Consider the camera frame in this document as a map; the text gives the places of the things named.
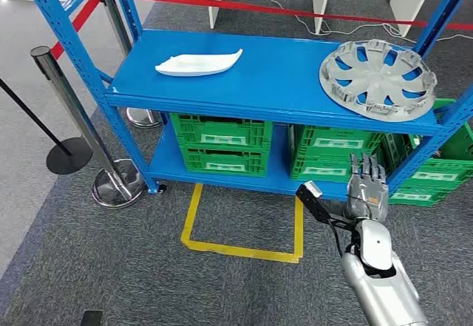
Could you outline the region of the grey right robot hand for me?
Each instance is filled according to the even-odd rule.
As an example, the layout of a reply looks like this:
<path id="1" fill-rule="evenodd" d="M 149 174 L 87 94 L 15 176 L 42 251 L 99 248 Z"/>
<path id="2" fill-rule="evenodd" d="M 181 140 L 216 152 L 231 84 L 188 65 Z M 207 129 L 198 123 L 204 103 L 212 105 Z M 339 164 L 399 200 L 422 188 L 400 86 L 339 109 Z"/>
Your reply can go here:
<path id="1" fill-rule="evenodd" d="M 373 155 L 361 154 L 359 165 L 355 154 L 350 154 L 352 170 L 348 182 L 345 216 L 349 220 L 370 219 L 384 222 L 389 212 L 389 187 L 383 166 Z"/>

